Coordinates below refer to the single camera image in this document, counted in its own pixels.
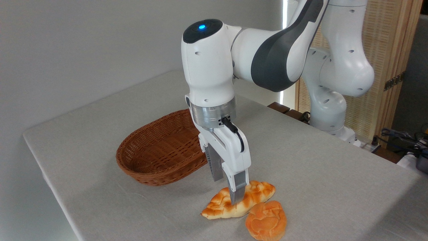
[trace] croissant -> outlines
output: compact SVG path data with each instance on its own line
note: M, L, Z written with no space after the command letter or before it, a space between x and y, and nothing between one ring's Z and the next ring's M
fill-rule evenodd
M244 199L232 205L229 189L225 187L211 199L201 215L208 219L242 217L254 205L267 201L274 193L275 187L272 184L250 181L250 184L245 187Z

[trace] silver metal ring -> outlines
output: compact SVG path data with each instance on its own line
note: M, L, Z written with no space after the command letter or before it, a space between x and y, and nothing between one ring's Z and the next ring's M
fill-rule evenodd
M196 124L206 129L222 127L223 123L221 122L221 118L223 117L226 117L231 121L236 118L235 97L223 105L214 107L200 107L191 102L190 108L192 108L193 119Z

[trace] robotic arm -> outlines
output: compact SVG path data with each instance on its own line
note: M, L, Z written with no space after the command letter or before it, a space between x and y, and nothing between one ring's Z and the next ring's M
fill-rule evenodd
M367 0L330 0L321 31L330 49L310 48L302 78L311 100L310 125L360 146L355 132L345 127L346 101L342 94L361 96L375 73L361 41Z
M328 0L301 0L293 23L280 31L229 26L207 19L189 26L181 41L186 95L214 181L225 172L232 204L249 184L250 151L236 118L234 77L279 92L293 85Z

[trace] wicker basket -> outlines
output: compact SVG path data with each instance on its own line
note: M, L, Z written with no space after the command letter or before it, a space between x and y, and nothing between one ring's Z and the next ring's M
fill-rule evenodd
M142 184L178 181L207 163L188 109L168 114L132 132L116 152L119 167Z

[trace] gray table surface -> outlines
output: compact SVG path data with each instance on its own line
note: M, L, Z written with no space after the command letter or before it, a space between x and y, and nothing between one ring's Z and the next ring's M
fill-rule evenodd
M200 216L225 179L208 165L161 187L136 182L115 153L131 132L187 106L169 72L27 130L34 154L80 240L254 240L246 217ZM250 180L276 186L281 240L428 240L428 180L256 102L237 97Z

